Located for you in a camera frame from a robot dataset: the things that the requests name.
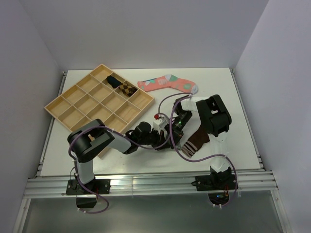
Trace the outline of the brown striped sock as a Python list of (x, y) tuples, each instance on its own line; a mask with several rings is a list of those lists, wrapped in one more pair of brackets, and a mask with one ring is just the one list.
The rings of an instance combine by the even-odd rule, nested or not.
[(203, 125), (184, 143), (181, 151), (189, 158), (191, 158), (201, 147), (210, 141), (209, 135)]

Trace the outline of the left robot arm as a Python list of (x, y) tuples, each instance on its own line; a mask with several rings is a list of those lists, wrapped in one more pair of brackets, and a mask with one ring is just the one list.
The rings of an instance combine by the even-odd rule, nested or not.
[(122, 154), (131, 154), (139, 147), (146, 150), (160, 150), (168, 145), (168, 138), (147, 122), (141, 122), (125, 134), (114, 131), (96, 119), (72, 132), (67, 141), (69, 156), (74, 161), (77, 188), (84, 194), (97, 190), (93, 172), (93, 159), (105, 148), (112, 148)]

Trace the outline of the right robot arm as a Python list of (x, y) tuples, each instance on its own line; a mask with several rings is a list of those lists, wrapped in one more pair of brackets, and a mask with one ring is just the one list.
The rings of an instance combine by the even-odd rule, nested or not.
[[(187, 140), (181, 150), (184, 152), (184, 157), (176, 147), (173, 137), (173, 125), (182, 128), (183, 121), (173, 120), (173, 114), (180, 115), (181, 113), (192, 113), (193, 111), (199, 114), (201, 121), (200, 127), (197, 130), (200, 135), (195, 139), (195, 142), (200, 142), (205, 136), (209, 137), (209, 141), (214, 146), (213, 154), (205, 158), (192, 160), (191, 157), (199, 150), (199, 147), (194, 142)], [(213, 95), (208, 99), (193, 97), (191, 94), (176, 99), (171, 117), (169, 120), (170, 141), (176, 153), (185, 161), (198, 163), (210, 159), (210, 183), (215, 189), (221, 189), (227, 183), (227, 178), (234, 175), (234, 182), (237, 182), (237, 172), (227, 156), (226, 151), (226, 133), (229, 131), (229, 126), (232, 123), (231, 116), (219, 95)]]

